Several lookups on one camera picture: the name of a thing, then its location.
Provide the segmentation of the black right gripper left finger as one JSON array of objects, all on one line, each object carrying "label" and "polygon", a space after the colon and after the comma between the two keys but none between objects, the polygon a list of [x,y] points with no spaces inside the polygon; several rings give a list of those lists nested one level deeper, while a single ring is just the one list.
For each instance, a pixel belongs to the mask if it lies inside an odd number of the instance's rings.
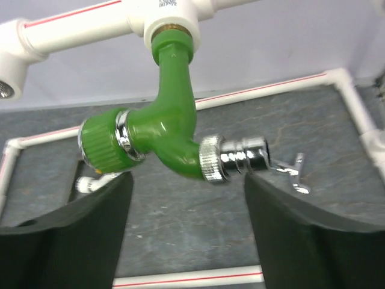
[{"label": "black right gripper left finger", "polygon": [[55,211],[1,228],[1,288],[111,288],[134,179],[126,172]]}]

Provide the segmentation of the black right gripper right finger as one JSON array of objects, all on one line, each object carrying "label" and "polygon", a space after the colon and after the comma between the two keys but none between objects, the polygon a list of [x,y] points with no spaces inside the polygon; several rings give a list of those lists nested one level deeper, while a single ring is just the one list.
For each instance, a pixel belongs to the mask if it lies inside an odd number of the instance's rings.
[{"label": "black right gripper right finger", "polygon": [[267,288],[384,288],[384,226],[333,214],[256,175],[245,201]]}]

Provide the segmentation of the green plastic water faucet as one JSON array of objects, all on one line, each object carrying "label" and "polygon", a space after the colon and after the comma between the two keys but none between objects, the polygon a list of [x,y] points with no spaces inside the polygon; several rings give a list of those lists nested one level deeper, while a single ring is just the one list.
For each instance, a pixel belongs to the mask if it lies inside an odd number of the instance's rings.
[{"label": "green plastic water faucet", "polygon": [[226,140],[209,135],[200,143],[194,141],[192,37],[171,28],[153,38],[151,49],[159,67],[156,99],[139,110],[116,108],[87,119],[78,132],[85,162],[101,173],[119,173],[155,154],[175,173],[212,184],[227,182],[232,172],[269,169],[270,152],[263,137]]}]

